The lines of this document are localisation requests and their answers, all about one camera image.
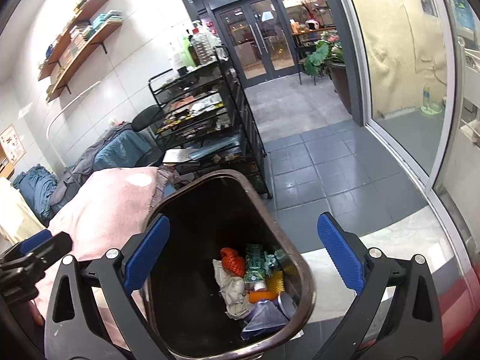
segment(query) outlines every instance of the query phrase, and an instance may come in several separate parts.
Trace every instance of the pink blanket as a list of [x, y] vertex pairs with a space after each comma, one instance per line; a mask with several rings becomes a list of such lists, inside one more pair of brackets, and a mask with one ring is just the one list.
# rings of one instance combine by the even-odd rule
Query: pink blanket
[[[150, 212], [162, 200], [167, 182], [173, 182], [169, 168], [116, 168], [95, 172], [78, 194], [51, 220], [52, 235], [61, 231], [73, 240], [71, 253], [78, 261], [100, 258], [108, 249], [121, 249], [130, 236], [146, 227]], [[39, 296], [35, 299], [45, 317], [51, 288], [60, 262], [46, 271], [37, 283]], [[133, 294], [135, 302], [145, 315], [141, 297]], [[95, 289], [95, 299], [112, 341], [126, 347], [101, 290]]]

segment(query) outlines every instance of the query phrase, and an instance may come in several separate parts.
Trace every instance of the plant pot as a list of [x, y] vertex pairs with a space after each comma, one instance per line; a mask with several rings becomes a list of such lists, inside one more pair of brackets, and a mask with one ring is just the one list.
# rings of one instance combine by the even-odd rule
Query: plant pot
[[330, 70], [330, 78], [333, 86], [337, 90], [340, 100], [349, 114], [352, 114], [352, 104], [350, 101], [349, 79], [347, 78], [347, 69], [345, 64], [339, 62], [325, 61]]

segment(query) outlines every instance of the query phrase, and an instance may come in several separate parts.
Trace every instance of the trash bin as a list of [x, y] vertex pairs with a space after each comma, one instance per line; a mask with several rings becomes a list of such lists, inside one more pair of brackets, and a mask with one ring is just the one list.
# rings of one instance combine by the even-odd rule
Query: trash bin
[[[205, 175], [162, 201], [150, 221], [159, 212], [170, 220], [170, 238], [144, 290], [148, 321], [174, 356], [256, 357], [303, 328], [315, 301], [310, 269], [245, 176], [233, 170]], [[285, 251], [285, 289], [297, 312], [277, 333], [243, 341], [244, 322], [226, 316], [212, 259], [220, 260], [224, 247], [243, 252], [247, 243], [262, 244], [270, 254]]]

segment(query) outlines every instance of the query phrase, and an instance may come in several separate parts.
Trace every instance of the potted plant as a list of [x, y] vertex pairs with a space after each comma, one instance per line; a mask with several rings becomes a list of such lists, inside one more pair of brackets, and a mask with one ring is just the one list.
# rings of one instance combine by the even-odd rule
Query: potted plant
[[333, 81], [340, 100], [351, 114], [349, 81], [338, 35], [332, 35], [328, 31], [322, 32], [316, 50], [305, 59], [305, 71], [312, 77], [327, 73]]

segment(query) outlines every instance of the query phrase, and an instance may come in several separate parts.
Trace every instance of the framed picture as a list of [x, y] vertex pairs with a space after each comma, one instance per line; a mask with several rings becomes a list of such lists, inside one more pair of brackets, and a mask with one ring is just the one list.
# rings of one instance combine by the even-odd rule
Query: framed picture
[[11, 124], [0, 134], [0, 144], [12, 165], [15, 165], [26, 153], [20, 142], [20, 138], [15, 132], [14, 125]]

